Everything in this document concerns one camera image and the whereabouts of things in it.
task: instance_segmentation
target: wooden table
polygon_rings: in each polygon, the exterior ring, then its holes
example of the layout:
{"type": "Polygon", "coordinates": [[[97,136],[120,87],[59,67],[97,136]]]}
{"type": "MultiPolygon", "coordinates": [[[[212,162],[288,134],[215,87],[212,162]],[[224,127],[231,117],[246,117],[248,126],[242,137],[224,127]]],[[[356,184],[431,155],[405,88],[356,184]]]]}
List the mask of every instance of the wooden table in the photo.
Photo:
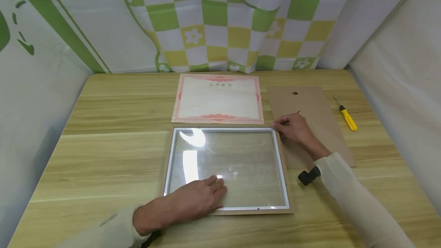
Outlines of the wooden table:
{"type": "MultiPolygon", "coordinates": [[[[369,103],[345,70],[254,72],[265,123],[270,85],[320,85],[354,155],[355,173],[417,247],[441,247],[441,221],[369,103]],[[349,109],[351,132],[333,100],[349,109]]],[[[52,247],[120,207],[158,194],[179,74],[96,74],[87,80],[9,248],[52,247]]],[[[289,171],[295,215],[211,216],[177,225],[162,247],[362,247],[318,180],[289,171]]]]}

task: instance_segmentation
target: green checkered curtain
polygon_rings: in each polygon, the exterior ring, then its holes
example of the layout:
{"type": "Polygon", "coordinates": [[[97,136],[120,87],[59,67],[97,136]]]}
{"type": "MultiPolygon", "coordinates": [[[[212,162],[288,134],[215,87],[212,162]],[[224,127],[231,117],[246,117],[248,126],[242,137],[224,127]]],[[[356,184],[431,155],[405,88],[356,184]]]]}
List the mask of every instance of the green checkered curtain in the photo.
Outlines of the green checkered curtain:
{"type": "Polygon", "coordinates": [[[125,0],[160,72],[315,68],[346,0],[125,0]]]}

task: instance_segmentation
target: black object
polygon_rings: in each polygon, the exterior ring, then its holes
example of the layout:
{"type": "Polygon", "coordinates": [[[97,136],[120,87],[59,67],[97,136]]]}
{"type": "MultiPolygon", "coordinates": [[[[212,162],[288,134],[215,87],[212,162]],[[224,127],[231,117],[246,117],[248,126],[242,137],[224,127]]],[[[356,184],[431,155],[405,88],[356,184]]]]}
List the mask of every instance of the black object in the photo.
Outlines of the black object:
{"type": "Polygon", "coordinates": [[[144,242],[141,246],[140,246],[140,248],[146,248],[146,247],[149,247],[151,244],[152,244],[152,242],[154,242],[157,238],[159,238],[160,236],[162,236],[162,232],[161,232],[161,230],[157,230],[157,231],[154,231],[151,235],[150,235],[150,237],[146,240],[146,242],[144,242]]]}
{"type": "Polygon", "coordinates": [[[302,171],[302,173],[299,174],[298,179],[302,182],[303,185],[307,186],[310,183],[314,181],[317,177],[321,175],[320,170],[318,167],[313,167],[313,169],[310,172],[302,171]]]}

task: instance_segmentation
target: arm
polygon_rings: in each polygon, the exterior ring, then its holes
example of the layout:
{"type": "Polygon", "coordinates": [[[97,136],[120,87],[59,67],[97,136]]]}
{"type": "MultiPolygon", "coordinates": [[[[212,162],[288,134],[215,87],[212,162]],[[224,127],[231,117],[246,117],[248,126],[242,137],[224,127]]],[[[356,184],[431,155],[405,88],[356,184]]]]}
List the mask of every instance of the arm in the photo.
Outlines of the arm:
{"type": "Polygon", "coordinates": [[[299,114],[283,116],[272,124],[275,130],[299,143],[320,169],[322,182],[338,202],[366,246],[372,248],[414,247],[391,214],[360,183],[338,153],[331,153],[317,140],[299,114]]]}
{"type": "Polygon", "coordinates": [[[140,207],[123,208],[56,247],[138,248],[154,231],[200,219],[222,208],[226,192],[223,179],[218,180],[215,175],[193,181],[140,207]]]}

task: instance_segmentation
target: wooden frame border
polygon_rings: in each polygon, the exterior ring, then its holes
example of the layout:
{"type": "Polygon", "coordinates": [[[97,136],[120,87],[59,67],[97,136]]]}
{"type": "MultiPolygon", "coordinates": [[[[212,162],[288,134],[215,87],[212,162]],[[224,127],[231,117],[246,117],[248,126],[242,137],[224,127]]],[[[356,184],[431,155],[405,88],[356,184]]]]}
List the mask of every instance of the wooden frame border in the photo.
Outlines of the wooden frame border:
{"type": "MultiPolygon", "coordinates": [[[[165,163],[162,173],[162,183],[160,187],[160,196],[163,196],[165,191],[165,182],[167,178],[168,162],[170,160],[170,153],[172,147],[173,132],[175,128],[269,128],[264,124],[173,124],[168,133],[166,149],[165,149],[165,163]]],[[[289,202],[289,209],[271,209],[271,210],[216,210],[211,215],[246,215],[246,214],[293,214],[292,192],[289,188],[289,176],[285,164],[285,158],[282,150],[282,142],[280,134],[276,133],[276,141],[279,149],[279,157],[282,166],[283,177],[285,180],[285,189],[289,202]]]]}

